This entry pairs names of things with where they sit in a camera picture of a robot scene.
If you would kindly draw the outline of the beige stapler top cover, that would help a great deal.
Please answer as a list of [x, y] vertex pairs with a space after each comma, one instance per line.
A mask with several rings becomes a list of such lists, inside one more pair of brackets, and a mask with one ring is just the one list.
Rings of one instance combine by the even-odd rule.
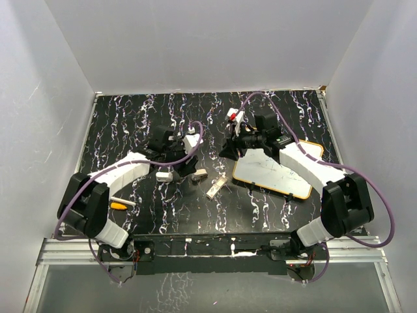
[[173, 174], [171, 172], [158, 171], [156, 173], [156, 180], [161, 183], [170, 183], [173, 181]]

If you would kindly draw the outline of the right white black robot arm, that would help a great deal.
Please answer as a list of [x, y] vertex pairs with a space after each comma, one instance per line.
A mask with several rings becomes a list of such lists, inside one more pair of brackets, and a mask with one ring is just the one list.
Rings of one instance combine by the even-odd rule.
[[320, 216], [292, 231], [289, 242], [280, 249], [304, 259], [314, 246], [347, 235], [374, 219], [366, 180], [309, 157], [299, 143], [281, 132], [275, 115], [256, 115], [254, 127], [245, 123], [244, 113], [236, 109], [228, 111], [227, 119], [231, 135], [223, 144], [220, 157], [238, 161], [250, 150], [261, 150], [301, 176], [321, 197]]

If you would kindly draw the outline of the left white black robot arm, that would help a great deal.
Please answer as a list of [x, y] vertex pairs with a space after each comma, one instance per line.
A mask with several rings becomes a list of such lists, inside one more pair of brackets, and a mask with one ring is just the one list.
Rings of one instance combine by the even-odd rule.
[[66, 224], [88, 239], [111, 246], [120, 260], [134, 254], [129, 234], [108, 217], [109, 201], [118, 191], [162, 167], [173, 168], [181, 177], [195, 173], [196, 151], [203, 143], [202, 124], [194, 121], [185, 135], [171, 127], [157, 126], [147, 143], [124, 158], [93, 173], [72, 175], [57, 212], [58, 225]]

